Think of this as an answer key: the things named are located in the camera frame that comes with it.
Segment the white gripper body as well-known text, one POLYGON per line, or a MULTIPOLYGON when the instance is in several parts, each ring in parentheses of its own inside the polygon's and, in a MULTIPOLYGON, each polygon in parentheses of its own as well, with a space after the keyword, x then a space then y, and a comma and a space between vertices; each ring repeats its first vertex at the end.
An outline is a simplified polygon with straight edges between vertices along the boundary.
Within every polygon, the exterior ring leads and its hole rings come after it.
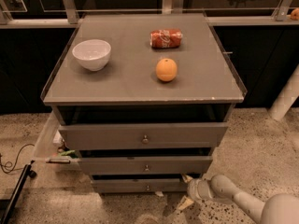
POLYGON ((217 195, 211 186, 211 181, 206 179, 192 179, 187 187, 188 196, 195 202, 201 200, 215 201, 217 195))

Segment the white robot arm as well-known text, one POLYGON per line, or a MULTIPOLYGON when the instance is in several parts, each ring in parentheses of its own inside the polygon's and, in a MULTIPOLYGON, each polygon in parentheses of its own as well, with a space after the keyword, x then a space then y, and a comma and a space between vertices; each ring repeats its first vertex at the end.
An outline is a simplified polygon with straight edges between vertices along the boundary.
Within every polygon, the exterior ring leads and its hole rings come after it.
POLYGON ((299 198, 280 193, 266 202, 239 189, 225 175, 214 175, 211 179, 182 176, 187 184, 187 194, 178 204, 184 210, 203 200, 235 203, 256 224, 299 224, 299 198))

